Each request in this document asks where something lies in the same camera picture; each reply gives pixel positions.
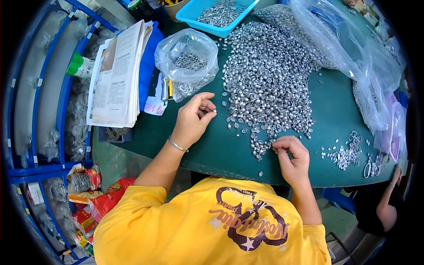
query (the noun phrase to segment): another person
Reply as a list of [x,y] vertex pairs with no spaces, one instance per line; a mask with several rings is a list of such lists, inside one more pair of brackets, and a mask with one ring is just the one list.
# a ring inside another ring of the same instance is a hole
[[331,264],[308,178],[309,153],[294,136],[273,142],[293,204],[268,184],[213,176],[165,203],[181,149],[197,142],[217,115],[213,96],[197,94],[180,108],[170,139],[102,219],[94,234],[96,263]]
[[374,235],[385,236],[393,230],[401,215],[403,198],[400,192],[402,169],[399,165],[390,182],[363,185],[355,196],[358,228]]

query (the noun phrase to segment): wrist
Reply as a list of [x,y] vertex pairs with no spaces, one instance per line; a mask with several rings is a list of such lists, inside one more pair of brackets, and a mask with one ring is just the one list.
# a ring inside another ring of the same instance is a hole
[[296,192],[312,190],[311,183],[309,182],[309,177],[306,177],[301,180],[297,180],[294,183],[290,183],[290,186],[292,186],[293,191],[296,191]]

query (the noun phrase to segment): stack of newspapers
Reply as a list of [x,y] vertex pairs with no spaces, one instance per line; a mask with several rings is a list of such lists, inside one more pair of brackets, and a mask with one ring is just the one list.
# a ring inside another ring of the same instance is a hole
[[99,47],[90,81],[87,125],[132,128],[140,113],[140,61],[153,30],[141,20]]

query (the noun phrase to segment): green work table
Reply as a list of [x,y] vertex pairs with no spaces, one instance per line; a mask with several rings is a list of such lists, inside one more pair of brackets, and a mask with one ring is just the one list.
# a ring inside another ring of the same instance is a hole
[[[358,27],[368,37],[372,38],[365,23],[368,23],[361,15],[352,16],[352,19],[358,21]],[[260,21],[258,18],[248,15],[242,23],[249,21]],[[167,37],[181,29],[188,28],[186,23],[170,22],[162,31]],[[217,36],[207,33],[213,39],[218,40]],[[218,65],[220,70],[224,65],[230,50],[226,51],[219,48]],[[378,150],[373,148],[374,137],[362,120],[352,94],[351,79],[343,73],[336,70],[321,69],[318,72],[312,72],[309,77],[309,90],[311,91],[310,100],[312,101],[311,117],[316,120],[311,127],[311,139],[306,139],[304,133],[296,133],[289,129],[281,132],[278,137],[284,135],[301,135],[301,142],[309,150],[310,166],[309,178],[313,187],[346,187],[355,185],[364,185],[375,182],[386,181],[391,178],[394,170],[394,162],[390,159],[386,167],[379,176],[373,178],[364,178],[363,171],[368,161],[367,153],[373,154],[373,161]],[[159,71],[156,69],[152,78],[152,85],[149,96],[154,96]],[[211,121],[205,134],[195,143],[189,153],[186,153],[181,160],[181,167],[205,174],[222,176],[229,179],[246,179],[257,182],[286,185],[281,176],[280,166],[277,155],[268,150],[262,156],[263,160],[258,162],[252,155],[250,148],[250,127],[247,124],[240,124],[238,129],[234,126],[227,129],[226,118],[229,116],[228,107],[222,106],[222,101],[228,101],[228,97],[222,96],[223,76],[219,71],[214,81],[205,86],[200,92],[213,92],[215,97],[211,101],[217,106],[217,116]],[[154,158],[165,144],[168,136],[172,133],[178,114],[178,109],[183,106],[190,98],[186,98],[180,103],[173,100],[168,102],[168,106],[162,116],[154,116],[141,112],[134,126],[134,139],[130,142],[115,144],[134,153]],[[247,128],[248,132],[243,134],[241,130]],[[329,157],[321,158],[321,152],[335,152],[340,146],[348,147],[345,141],[348,141],[348,135],[351,131],[356,131],[362,136],[360,147],[362,153],[359,155],[360,166],[356,167],[350,164],[346,171],[341,170],[336,163]],[[256,134],[259,139],[268,141],[266,132],[262,131]],[[368,139],[371,144],[367,146],[365,140]],[[407,161],[401,161],[404,172],[406,171]]]

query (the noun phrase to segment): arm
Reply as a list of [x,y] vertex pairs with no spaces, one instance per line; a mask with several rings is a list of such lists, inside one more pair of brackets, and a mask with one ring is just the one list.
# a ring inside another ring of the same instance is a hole
[[377,205],[376,213],[378,218],[381,220],[381,223],[384,227],[384,232],[389,231],[393,228],[397,219],[396,208],[389,205],[390,195],[392,194],[394,185],[399,185],[400,176],[402,174],[402,169],[397,165],[395,173],[393,174],[392,181],[387,186],[386,190],[383,193],[383,196],[380,199],[380,202]]
[[321,212],[309,182],[309,152],[294,136],[283,136],[273,142],[273,151],[278,151],[281,173],[292,186],[292,203],[304,225],[322,224]]
[[[188,149],[203,135],[209,122],[216,116],[216,106],[209,100],[213,96],[214,94],[209,92],[196,94],[178,110],[177,122],[171,134],[171,139],[178,146]],[[184,151],[166,141],[153,161],[138,176],[134,185],[164,187],[169,192],[183,155]]]

